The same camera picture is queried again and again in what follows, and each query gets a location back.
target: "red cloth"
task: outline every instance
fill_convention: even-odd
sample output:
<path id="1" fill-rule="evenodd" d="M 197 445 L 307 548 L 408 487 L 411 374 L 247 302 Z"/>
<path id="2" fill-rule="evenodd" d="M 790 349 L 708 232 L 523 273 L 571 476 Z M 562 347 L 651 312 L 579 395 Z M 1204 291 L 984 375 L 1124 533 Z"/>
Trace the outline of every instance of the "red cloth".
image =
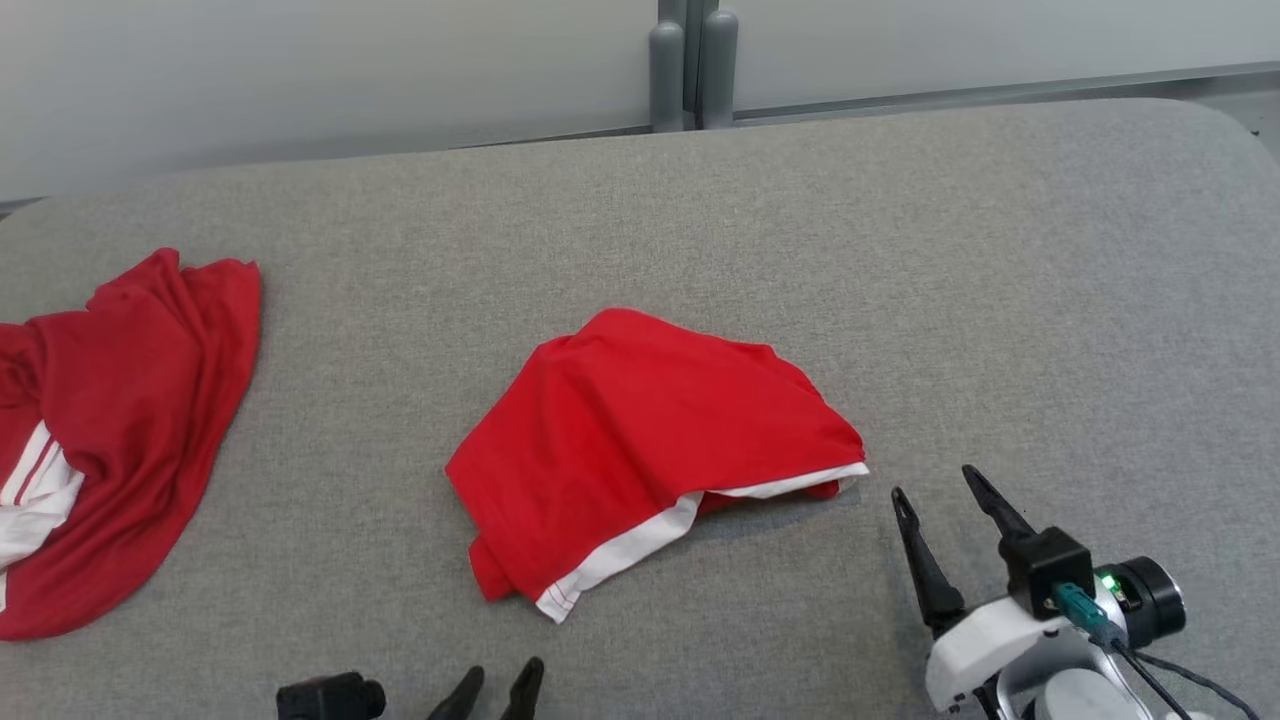
<path id="1" fill-rule="evenodd" d="M 164 249 L 87 310 L 0 324 L 0 482 L 44 421 L 83 473 L 69 518 L 8 568 L 0 639 L 58 635 L 122 602 L 196 511 L 253 370 L 256 264 Z"/>
<path id="2" fill-rule="evenodd" d="M 577 592 L 735 500 L 724 493 L 829 498 L 864 459 L 858 432 L 769 346 L 613 309 L 538 347 L 445 471 L 480 530 L 484 596 L 518 591 L 559 621 Z M 636 542 L 596 552 L 623 536 Z"/>

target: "gray fabric surface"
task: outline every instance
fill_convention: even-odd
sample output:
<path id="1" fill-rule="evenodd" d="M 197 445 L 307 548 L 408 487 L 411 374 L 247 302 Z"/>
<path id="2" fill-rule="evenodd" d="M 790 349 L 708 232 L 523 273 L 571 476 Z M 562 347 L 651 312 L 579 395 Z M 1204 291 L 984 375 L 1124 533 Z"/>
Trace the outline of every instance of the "gray fabric surface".
<path id="1" fill-rule="evenodd" d="M 1165 564 L 1190 621 L 1152 652 L 1280 714 L 1280 168 L 1224 115 L 1088 101 L 161 177 L 0 223 L 0 319 L 163 245 L 261 263 L 257 374 L 152 580 L 0 647 L 5 717 L 269 717 L 278 685 L 358 669 L 413 719 L 481 664 L 484 720 L 534 653 L 548 720 L 932 717 L 888 493 L 970 601 L 1000 594 L 966 461 L 1097 561 Z M 483 602 L 442 468 L 538 342 L 609 305 L 774 345 L 872 475 L 707 518 L 556 626 Z"/>

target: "cable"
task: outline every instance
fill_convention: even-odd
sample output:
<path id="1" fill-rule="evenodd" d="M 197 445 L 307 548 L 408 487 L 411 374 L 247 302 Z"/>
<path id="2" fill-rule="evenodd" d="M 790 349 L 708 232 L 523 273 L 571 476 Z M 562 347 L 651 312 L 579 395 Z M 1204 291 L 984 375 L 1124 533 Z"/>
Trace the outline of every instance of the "cable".
<path id="1" fill-rule="evenodd" d="M 1134 656 L 1132 650 L 1129 650 L 1119 639 L 1111 641 L 1111 647 L 1115 648 L 1117 653 L 1120 653 L 1120 657 L 1128 660 L 1129 665 L 1133 665 L 1133 669 L 1137 670 L 1139 675 L 1142 675 L 1143 680 L 1147 680 L 1147 684 L 1151 685 L 1151 689 L 1156 691 L 1156 694 L 1160 696 L 1160 700 L 1165 701 L 1165 703 L 1167 703 L 1169 707 L 1171 707 L 1172 711 L 1179 717 L 1181 717 L 1181 720 L 1192 720 L 1192 716 L 1188 715 L 1185 710 L 1183 710 L 1183 706 L 1178 705 L 1178 701 L 1174 700 L 1174 696 L 1169 694 L 1169 691 L 1165 689 L 1165 685 L 1161 685 L 1160 680 L 1157 680 L 1156 676 L 1151 674 L 1151 670 L 1147 670 L 1147 667 L 1138 661 L 1138 657 Z"/>
<path id="2" fill-rule="evenodd" d="M 1169 670 L 1170 673 L 1176 673 L 1176 674 L 1181 675 L 1183 678 L 1187 678 L 1188 680 L 1196 683 L 1197 685 L 1202 685 L 1202 687 L 1206 687 L 1206 688 L 1216 692 L 1219 694 L 1219 697 L 1221 697 L 1226 702 L 1230 702 L 1231 705 L 1239 707 L 1249 720 L 1261 720 L 1258 717 L 1258 714 L 1254 712 L 1252 707 L 1249 707 L 1249 703 L 1247 703 L 1243 700 L 1235 697 L 1235 694 L 1233 694 L 1230 691 L 1228 691 L 1222 685 L 1215 683 L 1213 680 L 1210 680 L 1208 678 L 1206 678 L 1203 675 L 1197 675 L 1196 673 L 1192 673 L 1190 670 L 1183 667 L 1181 665 L 1175 665 L 1175 664 L 1172 664 L 1172 662 L 1170 662 L 1167 660 L 1161 660 L 1158 657 L 1153 657 L 1151 655 L 1147 655 L 1146 652 L 1142 652 L 1142 651 L 1138 651 L 1138 650 L 1133 651 L 1133 655 L 1135 657 L 1138 657 L 1139 660 L 1142 660 L 1143 662 L 1146 662 L 1147 665 L 1153 665 L 1156 667 L 1160 667 L 1161 670 Z"/>

